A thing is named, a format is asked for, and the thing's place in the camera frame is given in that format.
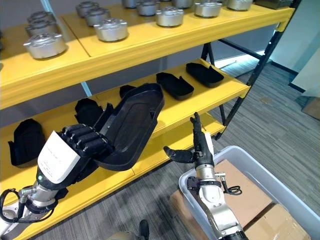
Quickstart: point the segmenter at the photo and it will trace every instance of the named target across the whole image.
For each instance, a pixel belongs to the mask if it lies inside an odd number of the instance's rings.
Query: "metal part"
[[[194,0],[172,0],[172,5],[178,9],[188,9],[194,4]]]
[[[64,52],[68,48],[62,35],[57,33],[32,36],[23,46],[35,59],[49,58]]]
[[[84,18],[86,13],[94,8],[98,8],[99,4],[93,1],[83,1],[79,5],[75,6],[76,13],[80,18]]]
[[[195,168],[196,171],[196,177],[202,181],[202,180],[210,180],[214,181],[217,179],[214,166],[209,164],[202,164]]]
[[[58,190],[50,190],[41,186],[38,183],[35,183],[35,193],[29,196],[29,199],[32,201],[32,204],[37,207],[45,207],[53,204],[56,199],[55,196]]]
[[[137,0],[122,0],[122,6],[127,9],[135,9],[137,6]]]
[[[215,0],[204,0],[194,3],[194,15],[211,18],[219,15],[222,3]]]
[[[105,19],[111,18],[110,11],[103,7],[95,7],[87,11],[85,15],[86,24],[92,27]]]
[[[236,11],[249,10],[253,0],[228,0],[227,7]]]
[[[25,27],[25,30],[28,33],[29,37],[45,33],[59,33],[58,25],[55,21],[44,19],[30,22],[30,24]]]
[[[141,16],[153,16],[159,9],[160,2],[157,0],[143,0],[136,4],[136,10]]]
[[[28,23],[32,23],[37,20],[48,20],[56,22],[56,18],[50,11],[36,11],[27,18]]]
[[[94,29],[101,41],[113,42],[128,36],[127,23],[122,19],[108,18],[94,25]]]
[[[13,219],[17,216],[19,202],[16,201],[11,205],[3,207],[3,212],[8,219]],[[23,217],[20,220],[33,221],[42,219],[47,213],[34,214],[27,208],[24,209]],[[9,223],[0,219],[0,238],[1,240],[12,240],[19,236],[31,223]]]
[[[227,206],[220,187],[216,185],[201,186],[197,201],[206,213],[217,239],[242,231],[235,214]]]
[[[156,24],[162,27],[179,26],[184,21],[184,11],[174,6],[166,6],[155,13]]]

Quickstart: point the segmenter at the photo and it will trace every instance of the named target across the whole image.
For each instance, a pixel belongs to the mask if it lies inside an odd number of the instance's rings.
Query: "black plastic tray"
[[[186,82],[182,76],[177,78],[170,73],[160,72],[156,74],[156,82],[172,97],[180,101],[191,97],[194,92],[194,87]]]
[[[224,79],[224,76],[218,71],[214,70],[212,66],[209,68],[199,63],[187,63],[186,72],[194,77],[198,82],[202,83],[208,88],[215,88]]]
[[[96,123],[107,121],[96,129],[114,146],[109,156],[95,159],[105,169],[125,171],[138,160],[152,132],[157,117],[165,104],[160,85],[146,83],[130,90],[110,114],[102,114]]]

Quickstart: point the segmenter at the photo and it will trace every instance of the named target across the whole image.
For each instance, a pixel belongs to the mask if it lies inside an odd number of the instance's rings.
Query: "shelf board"
[[[64,21],[59,19],[58,24],[68,49],[59,56],[40,60],[33,59],[23,46],[30,38],[25,31],[26,24],[3,31],[0,109],[79,83],[75,74],[74,80],[66,82],[68,73],[63,69],[70,70],[72,65],[89,56]]]
[[[4,30],[0,109],[204,43],[287,23],[294,11],[252,5],[248,11],[223,8],[218,17],[205,19],[188,9],[181,26],[164,28],[156,25],[154,17],[138,16],[135,9],[124,9],[120,4],[108,8],[113,17],[128,21],[127,39],[98,41],[84,19],[76,13],[66,14],[62,18],[78,40],[70,34],[69,50],[51,59],[35,60],[26,53],[22,43],[28,37],[23,25]]]
[[[208,62],[202,59],[196,59],[193,62],[203,64],[207,68],[211,66]],[[229,76],[214,66],[212,67],[224,76],[224,79],[221,81],[220,85],[214,88],[208,88],[196,81],[186,72],[185,64],[165,70],[166,73],[173,74],[177,78],[182,76],[184,80],[194,87],[194,92],[190,98],[183,101],[178,101],[170,96],[166,91],[163,91],[165,98],[164,107],[157,118],[158,123],[152,133],[151,138],[155,138],[164,132],[170,131],[176,126],[189,121],[189,118],[194,114],[194,112],[203,114],[221,104],[226,103],[227,101],[230,101],[233,98],[245,96],[250,89],[249,86],[243,84],[236,78]],[[130,82],[129,85],[136,87],[145,83],[156,83],[156,75],[152,74],[150,76],[135,80]],[[107,103],[112,103],[114,106],[116,106],[121,101],[119,87],[97,94],[96,97],[103,107],[106,106]]]
[[[225,128],[207,113],[200,117],[205,131],[210,132],[211,135],[222,132]],[[166,162],[169,158],[164,153],[163,146],[167,145],[174,149],[188,149],[193,145],[192,129],[192,124],[186,122],[172,131],[150,140],[137,163],[128,171],[112,172],[99,168],[83,181],[71,185],[68,187],[68,195],[59,201],[53,215],[48,220],[33,223],[16,239],[29,239]],[[32,184],[35,175],[36,169],[33,169],[28,175],[16,174],[15,182],[11,182],[10,187],[15,187],[13,186],[14,183],[18,182],[23,182],[24,185]]]

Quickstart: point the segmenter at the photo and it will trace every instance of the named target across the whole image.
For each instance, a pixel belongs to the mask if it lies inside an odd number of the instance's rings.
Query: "silver metal cylinder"
[[[56,18],[50,11],[36,11],[27,18],[28,23],[32,23],[37,20],[48,20],[56,22]]]
[[[109,18],[111,18],[110,11],[103,7],[92,8],[85,15],[85,21],[89,27],[99,24],[103,20]]]
[[[200,180],[215,180],[217,179],[215,175],[214,166],[210,164],[202,164],[196,167],[196,177]]]
[[[55,21],[36,20],[25,27],[29,37],[45,33],[59,33],[58,25]]]
[[[56,201],[55,196],[57,195],[58,190],[50,190],[40,184],[36,184],[35,189],[36,192],[29,197],[33,205],[45,207]]]
[[[127,23],[122,19],[108,18],[100,24],[94,25],[99,40],[114,42],[128,36]]]
[[[122,6],[127,9],[135,9],[137,6],[137,0],[122,0]]]
[[[86,13],[94,8],[98,8],[99,4],[93,1],[83,1],[75,6],[75,10],[80,18],[84,18]]]
[[[141,16],[153,16],[159,9],[160,2],[157,0],[143,0],[136,4],[136,10]]]
[[[179,26],[184,21],[184,11],[174,6],[166,6],[155,13],[156,24],[162,27]]]
[[[49,58],[64,52],[68,48],[62,35],[57,33],[43,33],[32,36],[23,46],[35,59]]]
[[[253,0],[228,0],[227,7],[236,11],[249,10]]]
[[[204,0],[194,3],[194,15],[203,18],[211,18],[219,15],[222,3],[215,0]]]
[[[194,0],[172,0],[172,5],[178,9],[188,9],[194,4]]]

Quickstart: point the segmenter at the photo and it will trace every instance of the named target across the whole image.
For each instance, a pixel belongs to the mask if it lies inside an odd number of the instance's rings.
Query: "gray wall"
[[[56,15],[74,12],[75,5],[81,0],[52,0],[51,5]],[[102,1],[97,0],[100,5],[110,5],[120,2],[119,0]],[[33,12],[41,10],[40,0],[0,0],[0,27],[5,29],[14,25],[23,24],[26,18]],[[241,44],[253,51],[260,51],[265,48],[274,26],[263,27],[253,31],[238,34],[228,39]],[[212,43],[214,57],[216,60],[241,55],[242,53],[221,42]],[[180,65],[199,58],[202,46],[193,47],[175,54],[155,59],[150,62],[130,67],[109,75],[89,80],[87,83],[93,94],[107,89],[134,81],[141,77],[163,71],[176,65]],[[21,121],[35,114],[56,108],[63,104],[79,100],[86,95],[80,84],[61,89],[26,102],[8,107],[0,111],[0,127]]]
[[[320,0],[302,0],[271,59],[300,72],[320,45]]]

